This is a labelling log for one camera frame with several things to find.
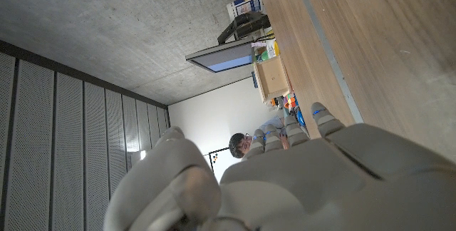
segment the person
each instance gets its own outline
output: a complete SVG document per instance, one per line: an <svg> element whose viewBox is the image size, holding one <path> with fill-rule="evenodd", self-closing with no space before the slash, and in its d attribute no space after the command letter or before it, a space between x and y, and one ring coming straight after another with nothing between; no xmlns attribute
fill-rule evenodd
<svg viewBox="0 0 456 231"><path fill-rule="evenodd" d="M288 149L289 143L286 138L286 129L285 129L285 122L284 118L279 118L277 115L274 116L272 119L265 122L263 125L259 127L263 132L266 132L266 127L272 124L276 127L277 132L279 133L280 141L284 149ZM235 158L243 158L250 151L250 145L252 144L253 137L248 134L243 133L236 133L234 134L231 139L229 140L229 151Z"/></svg>

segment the wooden tabletop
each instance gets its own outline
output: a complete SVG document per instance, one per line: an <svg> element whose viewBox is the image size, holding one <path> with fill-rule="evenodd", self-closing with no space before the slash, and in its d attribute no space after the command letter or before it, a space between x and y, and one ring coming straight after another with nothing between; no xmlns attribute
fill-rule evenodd
<svg viewBox="0 0 456 231"><path fill-rule="evenodd" d="M311 137L313 102L346 125L355 106L456 161L456 0L263 1Z"/></svg>

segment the screen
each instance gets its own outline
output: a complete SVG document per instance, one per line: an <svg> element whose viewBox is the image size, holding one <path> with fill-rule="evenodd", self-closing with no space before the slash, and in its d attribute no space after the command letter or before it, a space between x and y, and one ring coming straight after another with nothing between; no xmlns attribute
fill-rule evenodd
<svg viewBox="0 0 456 231"><path fill-rule="evenodd" d="M251 38L225 43L193 53L185 58L187 61L213 72L226 71L253 62L252 41Z"/></svg>

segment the wooden box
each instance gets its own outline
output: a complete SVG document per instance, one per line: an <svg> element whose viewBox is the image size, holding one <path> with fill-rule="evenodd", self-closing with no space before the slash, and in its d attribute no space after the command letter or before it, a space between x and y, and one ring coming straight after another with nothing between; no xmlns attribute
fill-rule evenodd
<svg viewBox="0 0 456 231"><path fill-rule="evenodd" d="M263 103L290 93L290 81L280 56L255 62L254 70Z"/></svg>

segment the gray wall panel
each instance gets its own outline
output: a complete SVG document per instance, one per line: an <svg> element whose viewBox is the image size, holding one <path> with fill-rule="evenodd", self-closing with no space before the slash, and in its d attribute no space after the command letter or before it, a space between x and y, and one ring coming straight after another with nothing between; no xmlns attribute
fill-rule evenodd
<svg viewBox="0 0 456 231"><path fill-rule="evenodd" d="M136 118L135 99L123 96L123 117L125 121L125 139L128 152L138 152L140 143L138 139L138 120Z"/></svg>
<svg viewBox="0 0 456 231"><path fill-rule="evenodd" d="M14 77L14 57L0 53L0 188L3 187L6 141Z"/></svg>
<svg viewBox="0 0 456 231"><path fill-rule="evenodd" d="M100 231L109 203L105 91L90 83L84 86L86 230Z"/></svg>
<svg viewBox="0 0 456 231"><path fill-rule="evenodd" d="M136 100L136 112L138 114L138 130L140 134L140 149L150 150L152 146L150 144L150 129L149 129L149 118L147 113L147 104Z"/></svg>
<svg viewBox="0 0 456 231"><path fill-rule="evenodd" d="M106 118L108 120L108 147L111 195L127 173L125 141L123 139L122 96L106 90Z"/></svg>
<svg viewBox="0 0 456 231"><path fill-rule="evenodd" d="M5 230L48 230L53 71L20 61Z"/></svg>
<svg viewBox="0 0 456 231"><path fill-rule="evenodd" d="M165 110L165 120L166 120L166 127L169 128L171 126L170 124L170 118L169 118L168 110Z"/></svg>
<svg viewBox="0 0 456 231"><path fill-rule="evenodd" d="M52 230L83 230L83 82L57 74Z"/></svg>
<svg viewBox="0 0 456 231"><path fill-rule="evenodd" d="M165 109L157 107L157 114L158 114L158 128L160 129L160 136L161 136L167 130Z"/></svg>
<svg viewBox="0 0 456 231"><path fill-rule="evenodd" d="M150 140L152 141L152 147L154 147L158 139L160 138L160 129L158 128L157 119L157 107L148 104L147 111L149 113Z"/></svg>

